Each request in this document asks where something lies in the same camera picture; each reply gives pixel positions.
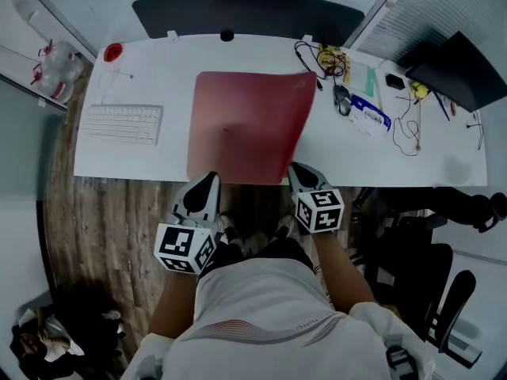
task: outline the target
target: red round object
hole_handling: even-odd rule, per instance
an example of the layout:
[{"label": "red round object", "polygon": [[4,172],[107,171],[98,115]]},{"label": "red round object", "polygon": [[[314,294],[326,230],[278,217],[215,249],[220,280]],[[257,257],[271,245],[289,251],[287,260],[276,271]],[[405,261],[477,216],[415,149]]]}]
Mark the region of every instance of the red round object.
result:
[{"label": "red round object", "polygon": [[104,51],[104,62],[112,62],[121,55],[124,48],[121,44],[111,44]]}]

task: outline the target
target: red sheet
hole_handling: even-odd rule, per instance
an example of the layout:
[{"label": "red sheet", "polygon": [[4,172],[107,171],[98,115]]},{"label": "red sheet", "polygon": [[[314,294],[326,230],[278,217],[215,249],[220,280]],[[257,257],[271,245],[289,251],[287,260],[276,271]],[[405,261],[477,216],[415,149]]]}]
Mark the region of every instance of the red sheet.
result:
[{"label": "red sheet", "polygon": [[314,100],[317,75],[203,72],[197,76],[187,175],[279,184]]}]

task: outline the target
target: white desk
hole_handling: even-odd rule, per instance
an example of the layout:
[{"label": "white desk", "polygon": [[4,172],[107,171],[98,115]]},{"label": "white desk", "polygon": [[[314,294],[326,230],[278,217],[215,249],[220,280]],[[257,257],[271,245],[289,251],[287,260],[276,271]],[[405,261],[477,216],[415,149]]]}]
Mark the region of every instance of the white desk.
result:
[{"label": "white desk", "polygon": [[[74,175],[153,181],[187,181],[186,163],[193,90],[196,76],[205,70],[291,74],[304,71],[294,54],[294,40],[264,36],[236,36],[229,43],[218,36],[190,36],[142,40],[124,45],[121,56],[104,63],[102,51],[86,92],[85,108],[100,103],[163,105],[158,145],[137,147],[94,142],[78,134]],[[306,49],[303,57],[313,67]],[[356,51],[347,53],[357,62],[379,68],[377,80],[383,111],[394,120],[408,101],[407,89],[385,85],[384,75],[393,63]],[[115,74],[119,70],[134,78]],[[451,122],[444,118],[434,97],[422,101],[421,148],[417,157],[404,156],[392,141],[393,128],[384,138],[359,132],[334,109],[332,82],[317,91],[294,160],[322,171],[335,186],[417,187],[486,185],[484,145],[477,150],[479,128],[472,115],[458,108]],[[415,108],[405,117],[415,120]],[[396,140],[409,153],[407,140],[396,126]]]}]

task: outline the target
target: black desk divider panel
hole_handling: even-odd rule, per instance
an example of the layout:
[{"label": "black desk divider panel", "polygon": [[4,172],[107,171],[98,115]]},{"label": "black desk divider panel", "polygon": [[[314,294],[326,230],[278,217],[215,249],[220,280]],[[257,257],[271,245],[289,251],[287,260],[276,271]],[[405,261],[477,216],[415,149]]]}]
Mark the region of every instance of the black desk divider panel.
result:
[{"label": "black desk divider panel", "polygon": [[325,0],[137,0],[132,3],[150,38],[236,34],[281,36],[341,46],[361,23],[357,9]]}]

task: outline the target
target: computer monitor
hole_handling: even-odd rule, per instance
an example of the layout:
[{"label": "computer monitor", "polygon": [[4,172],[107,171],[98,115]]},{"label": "computer monitor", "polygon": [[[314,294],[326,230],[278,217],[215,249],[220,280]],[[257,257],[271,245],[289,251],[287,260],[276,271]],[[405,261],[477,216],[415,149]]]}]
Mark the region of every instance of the computer monitor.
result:
[{"label": "computer monitor", "polygon": [[482,53],[457,32],[406,76],[469,112],[507,96],[507,85]]}]

